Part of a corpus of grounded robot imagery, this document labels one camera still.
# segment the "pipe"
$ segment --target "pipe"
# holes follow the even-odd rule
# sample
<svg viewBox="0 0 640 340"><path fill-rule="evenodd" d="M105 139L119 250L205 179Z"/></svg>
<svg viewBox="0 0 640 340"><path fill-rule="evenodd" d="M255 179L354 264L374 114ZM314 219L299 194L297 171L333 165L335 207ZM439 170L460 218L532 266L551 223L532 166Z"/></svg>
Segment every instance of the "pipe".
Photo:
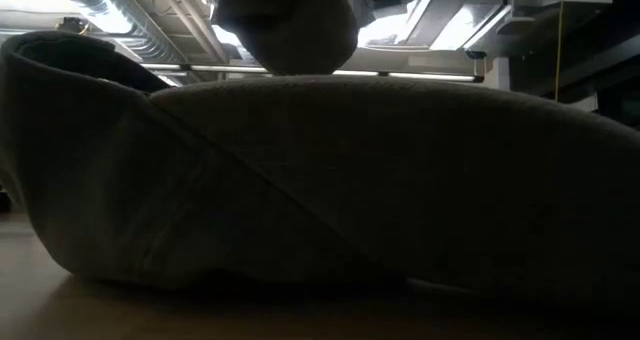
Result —
<svg viewBox="0 0 640 340"><path fill-rule="evenodd" d="M186 77L189 74L186 71L153 71L156 76L168 76L168 77Z"/></svg>
<svg viewBox="0 0 640 340"><path fill-rule="evenodd" d="M224 48L222 47L222 43L220 43L220 40L218 40L218 37L213 32L211 25L205 23L204 20L202 20L202 18L200 17L200 13L198 12L198 10L196 10L193 4L191 4L190 0L178 0L178 1L180 1L180 3L185 7L185 9L187 9L187 12L189 12L189 14L192 16L191 20L193 20L196 26L200 28L200 31L202 31L202 33L207 38L211 46L213 46L213 49L218 54L218 60L224 64L228 63L229 59L227 58L227 53L224 51Z"/></svg>
<svg viewBox="0 0 640 340"><path fill-rule="evenodd" d="M202 37L200 31L193 25L187 14L184 12L180 4L176 0L167 0L169 1L169 5L173 8L173 11L176 12L176 15L182 20L184 25L187 27L189 32L193 34L193 37L198 41L198 44L204 49L204 51L211 56L213 61L220 61L220 56L218 55L216 49L213 47L211 43L209 43L205 38Z"/></svg>
<svg viewBox="0 0 640 340"><path fill-rule="evenodd" d="M119 33L122 38L116 40L144 62L181 63L186 61L184 54L135 0L69 1L101 30Z"/></svg>

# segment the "ceiling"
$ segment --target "ceiling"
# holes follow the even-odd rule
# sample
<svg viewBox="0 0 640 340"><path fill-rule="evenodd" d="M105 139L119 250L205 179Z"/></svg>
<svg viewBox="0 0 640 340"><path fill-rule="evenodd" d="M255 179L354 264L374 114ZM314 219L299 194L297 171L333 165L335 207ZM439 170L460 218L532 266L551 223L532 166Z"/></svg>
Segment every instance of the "ceiling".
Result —
<svg viewBox="0 0 640 340"><path fill-rule="evenodd" d="M171 7L169 0L132 0L144 12L144 27L155 28L162 33L170 47L175 48L179 57L191 64L217 64L219 60L211 56L201 45L193 32ZM406 13L378 19L360 31L359 48L344 65L348 70L384 70L402 72L435 72L453 74L474 74L483 72L484 66L471 60L462 50L484 28L491 27L470 47L471 50L485 51L492 56L514 55L529 51L536 46L536 40L551 41L554 33L549 30L545 36L535 33L520 33L515 36L497 35L500 28L511 16L497 19L504 13L510 0L415 0L406 3ZM210 24L211 7L206 0L189 0L198 12L197 16ZM556 19L557 10L552 4L540 7L541 14ZM588 12L574 16L575 22L593 16L602 5L582 7ZM63 0L0 0L0 41L21 31L54 29L64 17L83 17L76 7ZM538 21L539 29L552 29L553 21ZM231 60L236 65L258 65L250 54L241 47L237 38L214 25L215 36L225 44L239 47L241 58ZM133 59L140 58L128 49L126 41L113 39L97 27L91 27L91 35L105 38L115 43L119 51ZM216 80L212 73L195 73L199 80Z"/></svg>

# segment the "fluorescent light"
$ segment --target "fluorescent light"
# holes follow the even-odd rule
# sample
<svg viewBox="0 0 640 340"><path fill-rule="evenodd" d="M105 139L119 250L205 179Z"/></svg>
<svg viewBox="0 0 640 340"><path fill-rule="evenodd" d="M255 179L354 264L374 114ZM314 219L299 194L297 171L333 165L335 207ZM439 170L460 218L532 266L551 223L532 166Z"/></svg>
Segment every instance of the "fluorescent light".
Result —
<svg viewBox="0 0 640 340"><path fill-rule="evenodd" d="M406 78L406 79L460 81L460 82L473 82L476 79L475 76L471 76L471 75L445 75L445 74L389 73L389 76Z"/></svg>
<svg viewBox="0 0 640 340"><path fill-rule="evenodd" d="M252 73L252 74L268 74L265 68L251 66L220 66L220 65L193 65L193 71L213 71L227 73Z"/></svg>
<svg viewBox="0 0 640 340"><path fill-rule="evenodd" d="M507 14L510 12L511 12L511 5L505 6L504 9L502 9L502 11L498 13L498 15L496 15L493 19L491 19L491 21L489 21L487 25L483 26L482 29L480 29L480 31L478 31L471 39L469 39L469 41L467 41L464 45L462 45L462 47L465 50L467 50L473 45L475 45L475 43L477 43L478 40L484 37L489 32L489 30L491 30L494 26L496 26L496 24L500 22L500 20L502 20L502 18L507 16Z"/></svg>
<svg viewBox="0 0 640 340"><path fill-rule="evenodd" d="M148 70L180 70L180 65L175 64L140 64Z"/></svg>
<svg viewBox="0 0 640 340"><path fill-rule="evenodd" d="M351 71L351 70L336 70L333 75L349 75L349 76L377 76L377 71Z"/></svg>
<svg viewBox="0 0 640 340"><path fill-rule="evenodd" d="M185 77L188 76L186 71L154 71L157 76Z"/></svg>

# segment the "wooden table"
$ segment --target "wooden table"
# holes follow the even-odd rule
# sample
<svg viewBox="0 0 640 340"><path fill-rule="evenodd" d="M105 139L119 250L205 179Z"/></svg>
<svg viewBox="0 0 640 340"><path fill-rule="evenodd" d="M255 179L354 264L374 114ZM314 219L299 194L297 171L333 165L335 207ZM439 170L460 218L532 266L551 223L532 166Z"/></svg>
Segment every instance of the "wooden table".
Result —
<svg viewBox="0 0 640 340"><path fill-rule="evenodd" d="M0 339L615 339L633 323L513 310L435 294L264 300L197 297L78 279L26 215L0 218Z"/></svg>

